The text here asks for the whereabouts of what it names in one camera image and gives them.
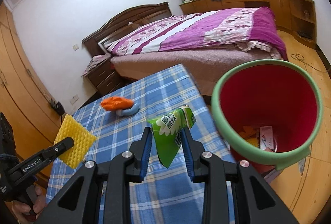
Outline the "person's left hand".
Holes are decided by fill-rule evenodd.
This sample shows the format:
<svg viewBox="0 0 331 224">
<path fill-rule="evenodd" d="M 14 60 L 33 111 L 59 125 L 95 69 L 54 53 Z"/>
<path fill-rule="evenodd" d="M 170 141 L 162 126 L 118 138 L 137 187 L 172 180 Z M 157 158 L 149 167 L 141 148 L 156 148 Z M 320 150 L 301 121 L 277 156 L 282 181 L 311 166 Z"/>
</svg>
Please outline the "person's left hand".
<svg viewBox="0 0 331 224">
<path fill-rule="evenodd" d="M 36 213 L 36 218 L 38 218 L 43 209 L 47 206 L 47 203 L 46 197 L 43 194 L 40 186 L 34 186 L 34 191 L 37 198 L 33 206 L 33 211 Z M 29 205 L 14 200 L 11 208 L 15 217 L 17 218 L 18 223 L 31 223 L 24 217 L 24 215 L 28 214 L 31 210 Z"/>
</svg>

